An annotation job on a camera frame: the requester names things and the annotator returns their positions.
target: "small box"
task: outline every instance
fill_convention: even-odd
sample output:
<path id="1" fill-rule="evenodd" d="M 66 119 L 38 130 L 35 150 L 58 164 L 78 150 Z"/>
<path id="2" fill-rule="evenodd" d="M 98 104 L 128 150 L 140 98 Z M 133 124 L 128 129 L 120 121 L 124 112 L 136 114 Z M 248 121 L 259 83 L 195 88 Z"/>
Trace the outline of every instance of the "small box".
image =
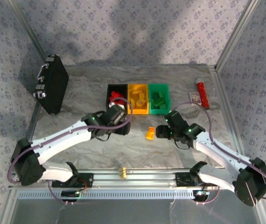
<path id="1" fill-rule="evenodd" d="M 191 102 L 201 105 L 201 99 L 200 99 L 199 92 L 190 92 L 189 94 L 190 94 Z"/>
<path id="2" fill-rule="evenodd" d="M 171 107 L 168 84 L 149 84 L 150 114 L 168 114 Z"/>
<path id="3" fill-rule="evenodd" d="M 133 114 L 148 114 L 149 100 L 148 100 L 148 85 L 147 84 L 128 84 L 128 101 L 133 99 Z M 130 107 L 127 106 L 128 113 L 131 113 Z"/>

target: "red marker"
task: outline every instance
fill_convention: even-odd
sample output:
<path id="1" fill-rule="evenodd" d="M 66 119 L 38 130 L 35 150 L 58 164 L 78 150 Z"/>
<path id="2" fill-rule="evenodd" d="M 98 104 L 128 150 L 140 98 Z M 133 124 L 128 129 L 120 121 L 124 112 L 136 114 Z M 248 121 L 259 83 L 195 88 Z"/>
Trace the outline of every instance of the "red marker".
<path id="1" fill-rule="evenodd" d="M 197 88 L 198 88 L 198 92 L 200 95 L 200 99 L 201 99 L 201 105 L 205 108 L 205 109 L 209 109 L 209 103 L 208 103 L 208 99 L 207 99 L 207 95 L 205 92 L 205 88 L 204 88 L 204 84 L 203 84 L 203 79 L 198 78 L 196 80 L 196 84 L 197 84 Z"/>

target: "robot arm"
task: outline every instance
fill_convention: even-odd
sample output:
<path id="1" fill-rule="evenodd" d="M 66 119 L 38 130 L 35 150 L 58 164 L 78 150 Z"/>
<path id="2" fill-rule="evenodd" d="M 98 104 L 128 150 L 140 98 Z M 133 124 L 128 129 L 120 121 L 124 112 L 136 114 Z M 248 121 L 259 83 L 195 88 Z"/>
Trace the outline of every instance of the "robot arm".
<path id="1" fill-rule="evenodd" d="M 107 112 L 100 113 L 101 116 L 98 116 L 99 113 L 88 114 L 72 126 L 46 138 L 34 140 L 31 143 L 27 139 L 18 141 L 11 162 L 15 163 L 14 169 L 21 184 L 27 186 L 38 180 L 57 180 L 63 182 L 64 186 L 73 186 L 79 177 L 77 169 L 70 162 L 62 164 L 49 162 L 52 156 L 92 138 L 111 133 L 126 135 L 129 132 L 130 123 L 121 129 L 106 128 L 119 124 L 124 117 L 124 110 L 120 106 L 113 105 Z M 165 120 L 168 123 L 167 126 L 161 125 L 156 128 L 158 138 L 167 138 L 187 144 L 208 155 L 225 168 L 214 168 L 206 162 L 197 163 L 190 170 L 193 186 L 200 186 L 202 183 L 220 186 L 234 192 L 242 202 L 249 206 L 256 205 L 257 201 L 266 194 L 266 179 L 251 167 L 229 156 L 228 153 L 254 165 L 266 174 L 266 165 L 261 159 L 251 160 L 215 139 L 211 141 L 208 132 L 203 127 L 197 124 L 189 126 L 177 111 L 167 114 Z M 20 155 L 29 148 L 31 148 L 30 151 Z"/>
<path id="2" fill-rule="evenodd" d="M 209 133 L 203 127 L 197 124 L 189 126 L 177 111 L 167 114 L 165 120 L 168 125 L 161 125 L 156 129 L 158 138 L 173 139 L 187 144 L 189 147 L 208 155 L 225 168 L 214 168 L 206 162 L 197 163 L 190 170 L 192 181 L 195 184 L 200 180 L 231 190 L 242 202 L 249 206 L 255 206 L 266 194 L 266 179 L 251 167 L 240 162 L 243 160 L 266 174 L 266 165 L 261 159 L 251 160 L 249 157 L 234 152 L 215 139 L 211 141 Z M 235 156 L 238 160 L 229 156 L 229 154 Z"/>
<path id="3" fill-rule="evenodd" d="M 121 124 L 120 120 L 124 118 L 124 116 L 124 110 L 120 106 L 114 105 L 109 108 L 107 112 L 88 114 L 70 127 L 46 138 L 34 140 L 31 143 L 29 143 L 27 139 L 19 140 L 11 158 L 11 162 L 23 151 L 32 148 L 31 151 L 20 157 L 14 166 L 21 184 L 27 186 L 38 180 L 58 180 L 61 182 L 68 182 L 71 186 L 78 178 L 78 171 L 74 165 L 70 162 L 54 163 L 48 160 L 52 156 L 80 142 L 98 138 L 105 134 L 128 134 L 130 131 L 130 123 L 119 129 L 88 128 L 90 126 L 115 126 Z"/>

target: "table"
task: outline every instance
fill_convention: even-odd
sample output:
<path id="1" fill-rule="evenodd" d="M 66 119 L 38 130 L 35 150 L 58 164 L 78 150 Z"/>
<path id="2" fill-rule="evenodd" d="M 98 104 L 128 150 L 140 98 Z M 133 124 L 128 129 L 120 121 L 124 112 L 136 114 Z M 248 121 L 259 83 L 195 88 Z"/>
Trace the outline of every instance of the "table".
<path id="1" fill-rule="evenodd" d="M 33 139 L 62 130 L 86 113 L 105 110 L 107 85 L 130 83 L 167 83 L 172 106 L 189 101 L 189 92 L 197 91 L 195 80 L 204 80 L 210 103 L 213 137 L 231 147 L 221 108 L 207 66 L 158 67 L 66 67 L 69 82 L 58 115 L 41 109 Z M 208 130 L 208 119 L 197 106 L 179 109 L 189 124 L 197 123 Z M 165 125 L 163 115 L 134 115 L 130 133 L 112 134 L 109 141 L 93 139 L 77 144 L 50 160 L 72 162 L 77 169 L 85 168 L 191 168 L 198 161 L 217 165 L 215 161 L 195 149 L 181 150 L 174 141 L 145 139 L 149 126 Z"/>

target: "white vent grille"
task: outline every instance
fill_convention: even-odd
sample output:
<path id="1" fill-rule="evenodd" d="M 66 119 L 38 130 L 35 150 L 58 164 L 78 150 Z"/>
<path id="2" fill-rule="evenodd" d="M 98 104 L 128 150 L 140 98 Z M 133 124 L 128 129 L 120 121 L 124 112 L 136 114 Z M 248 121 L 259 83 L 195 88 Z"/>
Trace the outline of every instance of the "white vent grille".
<path id="1" fill-rule="evenodd" d="M 54 190 L 60 198 L 61 191 Z M 194 199 L 192 190 L 89 190 L 81 199 Z M 18 199 L 53 199 L 48 190 L 20 190 Z"/>

